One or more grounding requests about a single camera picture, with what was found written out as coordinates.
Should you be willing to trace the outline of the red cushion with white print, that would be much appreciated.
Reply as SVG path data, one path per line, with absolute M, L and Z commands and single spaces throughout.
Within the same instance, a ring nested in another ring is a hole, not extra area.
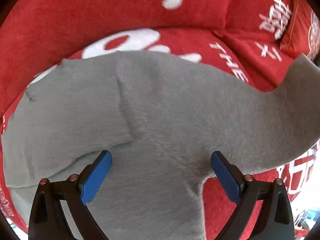
M 293 13 L 280 50 L 291 57 L 304 54 L 311 61 L 319 54 L 319 19 L 306 0 L 293 0 Z

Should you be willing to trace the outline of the grey fleece garment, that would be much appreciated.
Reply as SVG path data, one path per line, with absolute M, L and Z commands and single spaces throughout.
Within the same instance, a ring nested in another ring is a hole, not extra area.
M 42 178 L 66 179 L 110 151 L 111 172 L 89 209 L 111 239 L 205 239 L 212 152 L 260 173 L 318 139 L 319 68 L 308 58 L 264 93 L 149 51 L 64 60 L 27 87 L 1 137 L 5 182 L 24 220 Z

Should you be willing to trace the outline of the red sofa cover white lettering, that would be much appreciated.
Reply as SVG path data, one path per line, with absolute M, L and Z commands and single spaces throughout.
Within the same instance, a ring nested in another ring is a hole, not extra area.
M 319 0 L 306 1 L 319 19 Z M 27 87 L 64 60 L 165 53 L 271 92 L 296 59 L 307 58 L 280 50 L 292 13 L 293 0 L 1 0 L 1 137 Z M 319 68 L 319 54 L 311 62 Z M 205 239 L 319 238 L 319 228 L 302 230 L 293 211 L 318 152 L 319 139 L 278 167 L 240 170 L 258 187 L 254 204 L 231 202 L 212 170 L 202 189 Z M 1 140 L 1 239 L 16 239 L 6 218 L 29 239 L 111 239 L 89 209 L 96 197 L 86 205 L 76 198 L 67 181 L 72 174 L 42 178 L 24 220 L 5 182 L 3 157 Z

